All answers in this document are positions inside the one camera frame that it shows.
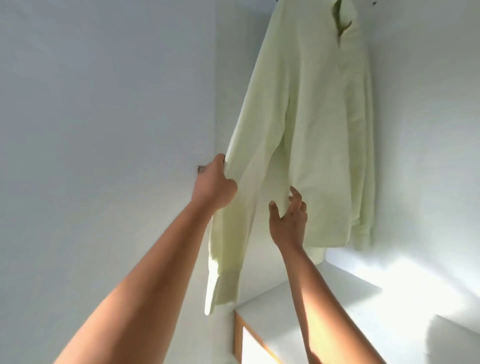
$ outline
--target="person's left hand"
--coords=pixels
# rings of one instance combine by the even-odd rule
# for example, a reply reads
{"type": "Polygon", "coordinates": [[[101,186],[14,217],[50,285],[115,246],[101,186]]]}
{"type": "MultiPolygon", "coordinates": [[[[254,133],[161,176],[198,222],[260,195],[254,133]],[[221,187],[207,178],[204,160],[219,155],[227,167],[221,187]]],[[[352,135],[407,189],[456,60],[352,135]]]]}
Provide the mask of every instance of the person's left hand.
{"type": "Polygon", "coordinates": [[[205,206],[212,213],[228,205],[238,190],[237,183],[225,177],[224,161],[225,154],[217,154],[198,174],[193,188],[192,202],[205,206]]]}

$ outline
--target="shirt sleeve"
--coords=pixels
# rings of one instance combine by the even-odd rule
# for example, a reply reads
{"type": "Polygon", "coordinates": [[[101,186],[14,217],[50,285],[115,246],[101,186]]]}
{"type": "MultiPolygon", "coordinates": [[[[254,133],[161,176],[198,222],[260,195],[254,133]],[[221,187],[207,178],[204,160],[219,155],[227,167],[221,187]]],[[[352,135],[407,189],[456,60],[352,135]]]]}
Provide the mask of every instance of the shirt sleeve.
{"type": "Polygon", "coordinates": [[[273,152],[280,144],[288,107],[288,68],[283,52],[285,5],[273,12],[225,158],[225,175],[238,184],[233,201],[213,217],[205,314],[238,299],[240,271],[255,206],[273,152]]]}

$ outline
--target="wooden edge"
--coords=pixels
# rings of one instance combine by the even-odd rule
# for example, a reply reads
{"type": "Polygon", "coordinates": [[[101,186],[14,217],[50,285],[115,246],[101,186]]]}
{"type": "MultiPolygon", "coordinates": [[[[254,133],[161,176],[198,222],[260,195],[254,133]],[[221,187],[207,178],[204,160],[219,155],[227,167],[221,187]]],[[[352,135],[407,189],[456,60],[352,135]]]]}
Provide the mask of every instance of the wooden edge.
{"type": "Polygon", "coordinates": [[[250,335],[260,344],[262,348],[266,350],[267,353],[278,363],[282,364],[280,359],[273,353],[273,351],[265,344],[262,338],[250,327],[249,324],[245,322],[245,320],[240,316],[240,314],[235,311],[235,328],[234,328],[234,336],[233,336],[233,355],[235,359],[242,364],[241,362],[241,351],[242,351],[242,344],[243,344],[243,328],[245,328],[250,335]]]}

